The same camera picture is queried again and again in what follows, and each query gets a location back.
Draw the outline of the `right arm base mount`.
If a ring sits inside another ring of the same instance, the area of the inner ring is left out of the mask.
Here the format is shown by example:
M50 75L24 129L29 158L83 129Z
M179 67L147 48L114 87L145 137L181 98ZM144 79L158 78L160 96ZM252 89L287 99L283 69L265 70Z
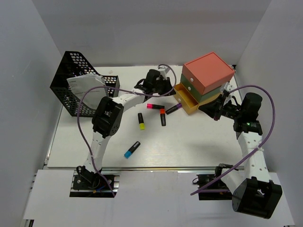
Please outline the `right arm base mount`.
M214 174L199 174L192 181L193 185L197 185L198 188L204 186L205 184L211 182L213 179L222 174L223 170L231 168L232 165L219 164L215 168ZM231 201L232 193L228 190L227 185L218 180L214 184L208 186L205 190L210 190L211 192L201 192L198 194L198 199L200 201Z

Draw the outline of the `yellow bottom drawer box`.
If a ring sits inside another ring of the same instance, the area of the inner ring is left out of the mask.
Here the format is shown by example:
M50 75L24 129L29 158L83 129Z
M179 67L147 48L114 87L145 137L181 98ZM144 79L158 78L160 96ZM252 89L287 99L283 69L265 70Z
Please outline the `yellow bottom drawer box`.
M181 103L182 108L188 115L195 112L199 106L214 101L221 94L220 88L218 87L204 95L198 95L198 100L196 100L181 83L177 84L174 90L176 92L174 98Z

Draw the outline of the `coral top drawer box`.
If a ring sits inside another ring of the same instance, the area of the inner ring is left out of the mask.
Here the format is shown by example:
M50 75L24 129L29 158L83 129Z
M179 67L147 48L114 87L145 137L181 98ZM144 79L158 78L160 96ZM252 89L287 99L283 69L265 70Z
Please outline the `coral top drawer box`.
M182 67L182 74L202 95L229 82L234 73L234 69L214 52L189 61Z

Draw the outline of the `orange black highlighter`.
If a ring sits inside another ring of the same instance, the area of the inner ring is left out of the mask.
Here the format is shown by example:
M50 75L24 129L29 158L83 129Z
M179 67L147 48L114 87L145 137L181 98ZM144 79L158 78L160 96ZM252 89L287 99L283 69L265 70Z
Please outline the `orange black highlighter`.
M165 109L160 109L160 120L161 120L161 125L166 126L166 113Z

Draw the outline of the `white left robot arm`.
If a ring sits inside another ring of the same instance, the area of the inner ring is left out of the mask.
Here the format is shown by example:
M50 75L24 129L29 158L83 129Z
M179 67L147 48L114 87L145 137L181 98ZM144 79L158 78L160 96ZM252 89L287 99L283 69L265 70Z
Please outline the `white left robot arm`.
M173 69L165 64L158 66L157 70L148 71L146 78L137 82L130 91L124 91L123 95L101 99L92 118L93 137L88 145L89 155L84 167L90 173L84 176L84 183L94 189L99 186L100 177L95 174L102 169L102 160L111 137L120 127L122 115L128 109L146 102L151 97L171 96L175 94L173 85L167 73Z

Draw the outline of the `pink black highlighter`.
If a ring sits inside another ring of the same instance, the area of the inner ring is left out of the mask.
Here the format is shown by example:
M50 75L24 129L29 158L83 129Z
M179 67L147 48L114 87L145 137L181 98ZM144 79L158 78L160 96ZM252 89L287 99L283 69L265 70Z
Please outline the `pink black highlighter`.
M164 109L165 106L163 105L156 105L156 104L147 104L146 106L148 109Z

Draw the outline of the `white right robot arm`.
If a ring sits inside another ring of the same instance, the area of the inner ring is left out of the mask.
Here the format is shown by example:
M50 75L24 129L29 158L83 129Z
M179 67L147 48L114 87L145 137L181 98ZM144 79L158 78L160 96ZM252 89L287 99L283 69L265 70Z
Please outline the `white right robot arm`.
M244 173L232 165L220 164L215 169L214 183L202 181L199 194L215 200L227 194L235 212L269 219L282 196L282 187L271 179L261 145L263 132L257 117L262 97L247 93L242 103L235 105L225 100L226 95L219 95L199 110L216 121L221 116L234 121L233 130L245 159Z

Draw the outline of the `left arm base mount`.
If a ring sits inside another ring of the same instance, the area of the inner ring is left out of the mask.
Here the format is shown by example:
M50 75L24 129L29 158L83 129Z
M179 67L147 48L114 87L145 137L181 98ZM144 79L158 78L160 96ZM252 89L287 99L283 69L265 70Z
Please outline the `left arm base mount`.
M84 166L76 167L70 197L72 198L114 198L119 187L118 175L104 175L90 172Z

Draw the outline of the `blue black highlighter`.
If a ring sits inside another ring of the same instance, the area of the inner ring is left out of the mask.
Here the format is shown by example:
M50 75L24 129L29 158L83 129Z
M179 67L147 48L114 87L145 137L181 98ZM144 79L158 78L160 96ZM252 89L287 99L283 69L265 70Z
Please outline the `blue black highlighter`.
M124 154L124 157L125 158L129 158L137 149L138 147L140 146L140 142L137 141L135 142Z

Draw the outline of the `purple black highlighter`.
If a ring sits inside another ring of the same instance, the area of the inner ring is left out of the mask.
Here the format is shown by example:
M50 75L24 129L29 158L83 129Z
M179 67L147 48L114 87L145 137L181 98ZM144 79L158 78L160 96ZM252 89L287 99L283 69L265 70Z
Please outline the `purple black highlighter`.
M169 108L168 110L165 111L166 114L171 114L175 111L177 111L178 109L180 109L182 107L182 104L181 103L178 103L177 105Z

